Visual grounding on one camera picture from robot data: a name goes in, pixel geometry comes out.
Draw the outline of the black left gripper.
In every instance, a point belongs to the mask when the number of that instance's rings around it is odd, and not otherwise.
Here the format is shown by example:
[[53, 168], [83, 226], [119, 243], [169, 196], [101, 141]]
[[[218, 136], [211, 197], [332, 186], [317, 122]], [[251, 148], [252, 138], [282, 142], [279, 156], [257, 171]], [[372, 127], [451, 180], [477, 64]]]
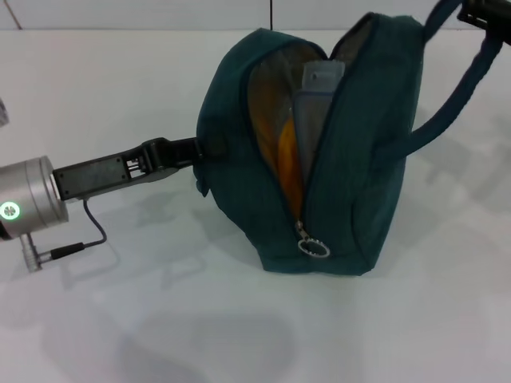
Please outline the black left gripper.
[[162, 180], [177, 168], [218, 160], [228, 153], [224, 139], [197, 137], [146, 141], [124, 152], [53, 170], [63, 201], [88, 199], [122, 188]]

